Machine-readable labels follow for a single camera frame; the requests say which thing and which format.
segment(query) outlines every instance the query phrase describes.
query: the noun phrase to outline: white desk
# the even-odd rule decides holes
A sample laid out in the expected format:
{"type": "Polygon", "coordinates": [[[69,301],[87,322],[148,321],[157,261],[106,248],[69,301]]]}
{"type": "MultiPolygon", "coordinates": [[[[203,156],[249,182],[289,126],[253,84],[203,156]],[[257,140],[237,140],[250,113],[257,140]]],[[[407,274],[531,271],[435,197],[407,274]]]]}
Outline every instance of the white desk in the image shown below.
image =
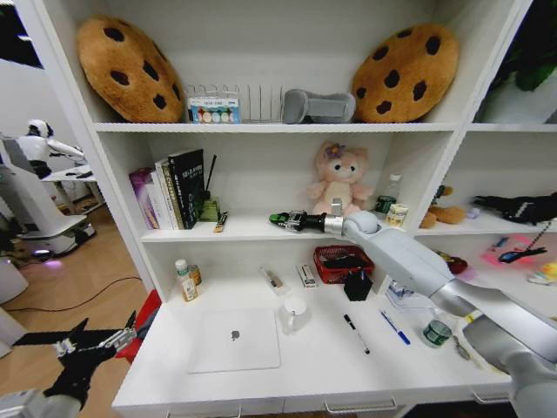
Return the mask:
{"type": "Polygon", "coordinates": [[[126,417],[235,416],[312,411],[325,408],[387,408],[393,404],[472,400],[504,394],[510,379],[493,371],[463,340],[483,369],[460,358],[451,341],[440,349],[419,340],[429,318],[410,322],[387,298],[370,293],[367,301],[350,302],[340,285],[301,287],[293,269],[278,271],[302,296],[310,322],[297,334],[278,331],[281,366],[277,369],[187,374],[186,364],[203,311],[278,307],[256,273],[202,271],[199,297],[185,303],[176,291],[159,310],[113,407],[126,417]],[[412,344],[407,346],[379,315],[383,307],[412,344]],[[343,319],[349,314],[371,355],[343,319]]]}
{"type": "Polygon", "coordinates": [[[85,215],[89,212],[94,211],[98,207],[104,205],[104,198],[103,198],[103,195],[101,194],[101,192],[98,190],[97,179],[95,179],[95,176],[93,174],[91,174],[89,177],[85,177],[85,178],[82,178],[82,179],[77,178],[77,176],[79,176],[80,174],[84,174],[84,173],[90,172],[90,171],[91,171],[91,168],[89,167],[89,165],[80,165],[78,167],[67,168],[66,170],[62,170],[60,172],[53,172],[50,175],[46,176],[44,179],[41,179],[41,181],[48,181],[48,182],[54,183],[54,186],[57,188],[58,192],[60,193],[60,197],[64,201],[66,207],[68,208],[68,210],[70,211],[71,214],[76,213],[76,207],[74,206],[73,202],[71,201],[70,196],[68,196],[67,191],[62,186],[62,182],[63,181],[74,181],[74,182],[85,183],[87,185],[87,187],[89,188],[89,190],[91,190],[91,193],[93,193],[93,196],[95,197],[95,200],[97,201],[96,205],[94,205],[93,207],[91,207],[88,210],[86,210],[85,212],[83,212],[83,215],[85,215]]]}

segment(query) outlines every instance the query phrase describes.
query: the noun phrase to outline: white mug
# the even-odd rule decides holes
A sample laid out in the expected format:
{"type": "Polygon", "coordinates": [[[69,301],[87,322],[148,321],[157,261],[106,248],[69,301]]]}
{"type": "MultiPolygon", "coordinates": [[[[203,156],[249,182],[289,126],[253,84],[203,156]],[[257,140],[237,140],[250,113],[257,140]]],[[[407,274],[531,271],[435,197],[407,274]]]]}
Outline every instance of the white mug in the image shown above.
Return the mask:
{"type": "Polygon", "coordinates": [[[307,305],[298,296],[286,298],[285,303],[283,303],[278,311],[278,316],[282,322],[285,334],[293,334],[301,329],[309,320],[307,305]]]}

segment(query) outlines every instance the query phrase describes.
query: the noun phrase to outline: blue pen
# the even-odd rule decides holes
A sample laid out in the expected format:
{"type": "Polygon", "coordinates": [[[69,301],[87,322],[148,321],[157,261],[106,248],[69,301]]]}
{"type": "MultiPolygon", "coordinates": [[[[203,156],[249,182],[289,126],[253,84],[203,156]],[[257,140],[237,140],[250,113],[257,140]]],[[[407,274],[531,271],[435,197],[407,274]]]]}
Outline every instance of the blue pen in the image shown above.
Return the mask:
{"type": "Polygon", "coordinates": [[[381,310],[379,311],[381,312],[383,318],[385,318],[385,320],[389,323],[389,325],[394,329],[394,332],[397,333],[400,339],[403,340],[407,346],[409,346],[410,340],[408,340],[408,337],[406,337],[405,334],[402,331],[400,331],[400,329],[396,325],[394,325],[393,320],[389,318],[389,315],[387,315],[385,311],[381,311],[381,310]]]}

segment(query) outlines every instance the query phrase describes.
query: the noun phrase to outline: wooden floor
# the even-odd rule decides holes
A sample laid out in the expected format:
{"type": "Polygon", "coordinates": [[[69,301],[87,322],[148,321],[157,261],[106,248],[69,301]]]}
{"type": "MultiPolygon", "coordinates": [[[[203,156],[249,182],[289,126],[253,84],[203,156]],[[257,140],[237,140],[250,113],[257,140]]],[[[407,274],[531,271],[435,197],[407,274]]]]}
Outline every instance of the wooden floor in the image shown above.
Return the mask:
{"type": "MultiPolygon", "coordinates": [[[[97,209],[89,217],[97,236],[62,259],[24,267],[22,273],[30,285],[5,303],[4,309],[74,306],[115,279],[138,275],[106,207],[97,209]]],[[[145,298],[146,291],[139,280],[126,280],[71,311],[11,315],[34,332],[72,329],[85,317],[89,317],[87,329],[117,328],[125,324],[134,309],[142,306],[145,298]]],[[[80,418],[118,416],[111,411],[111,403],[128,368],[124,359],[109,360],[98,368],[80,418]]],[[[61,370],[51,346],[15,347],[12,353],[0,359],[0,394],[28,388],[46,389],[61,370]]]]}

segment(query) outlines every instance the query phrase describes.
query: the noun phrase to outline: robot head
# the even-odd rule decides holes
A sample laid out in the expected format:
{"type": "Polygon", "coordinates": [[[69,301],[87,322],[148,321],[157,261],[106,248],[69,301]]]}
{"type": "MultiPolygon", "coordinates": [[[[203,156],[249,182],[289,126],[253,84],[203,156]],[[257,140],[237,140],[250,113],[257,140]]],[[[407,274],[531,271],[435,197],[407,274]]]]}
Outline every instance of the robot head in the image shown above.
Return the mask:
{"type": "Polygon", "coordinates": [[[36,137],[50,138],[54,135],[54,131],[50,125],[41,119],[32,119],[27,124],[29,125],[28,136],[33,135],[36,137]]]}

